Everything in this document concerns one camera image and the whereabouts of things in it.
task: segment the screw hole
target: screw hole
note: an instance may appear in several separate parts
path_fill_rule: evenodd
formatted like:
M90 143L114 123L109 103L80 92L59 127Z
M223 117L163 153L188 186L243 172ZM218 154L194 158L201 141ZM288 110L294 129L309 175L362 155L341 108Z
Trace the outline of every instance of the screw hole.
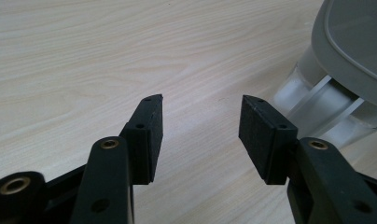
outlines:
M93 213L101 213L109 207L110 201L107 199L100 199L92 204L91 211Z
M311 147L314 147L316 149L328 149L328 145L319 141L311 141L309 144Z
M30 183L31 183L31 179L26 176L14 178L6 182L6 184L4 184L0 188L0 194L10 195L10 194L18 193L26 189Z
M101 144L101 148L103 149L110 149L116 147L119 144L116 140L106 140Z
M366 203L363 203L361 201L353 201L354 208L362 213L371 213L372 209L370 206L368 206Z

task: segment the gray container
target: gray container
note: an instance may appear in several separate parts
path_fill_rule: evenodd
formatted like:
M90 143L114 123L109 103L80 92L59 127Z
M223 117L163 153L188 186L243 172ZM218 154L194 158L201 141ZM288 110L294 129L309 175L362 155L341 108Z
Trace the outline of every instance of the gray container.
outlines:
M377 131L377 1L330 0L273 105L299 137L347 146Z

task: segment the light wooden surface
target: light wooden surface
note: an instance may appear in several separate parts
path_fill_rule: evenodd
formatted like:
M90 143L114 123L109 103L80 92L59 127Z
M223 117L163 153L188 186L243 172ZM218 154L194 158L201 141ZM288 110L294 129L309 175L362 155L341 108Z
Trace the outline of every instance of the light wooden surface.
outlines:
M320 0L0 0L0 178L47 180L164 96L155 182L137 223L293 223L238 139L243 94L275 92L309 45ZM377 178L377 133L342 150Z

